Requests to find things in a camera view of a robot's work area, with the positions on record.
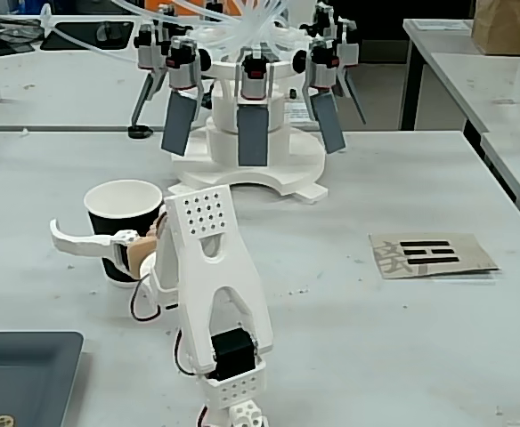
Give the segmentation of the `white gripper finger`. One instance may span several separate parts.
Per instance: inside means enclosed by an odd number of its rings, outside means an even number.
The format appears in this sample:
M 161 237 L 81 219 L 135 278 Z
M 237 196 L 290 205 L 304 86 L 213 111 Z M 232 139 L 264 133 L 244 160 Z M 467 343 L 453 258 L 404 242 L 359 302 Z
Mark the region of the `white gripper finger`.
M 56 219 L 50 221 L 50 232 L 57 250 L 84 257 L 120 257 L 120 247 L 138 239 L 135 230 L 120 230 L 114 235 L 71 236 L 59 229 Z

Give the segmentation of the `tan gripper body with servo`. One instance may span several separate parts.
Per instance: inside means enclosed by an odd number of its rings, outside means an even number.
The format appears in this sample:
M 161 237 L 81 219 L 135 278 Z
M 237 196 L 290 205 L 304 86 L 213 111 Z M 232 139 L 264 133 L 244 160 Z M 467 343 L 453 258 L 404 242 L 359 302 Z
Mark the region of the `tan gripper body with servo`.
M 167 224 L 167 216 L 160 215 L 145 236 L 134 230 L 120 230 L 111 237 L 114 265 L 130 278 L 141 278 L 142 263 L 157 251 L 158 237 Z

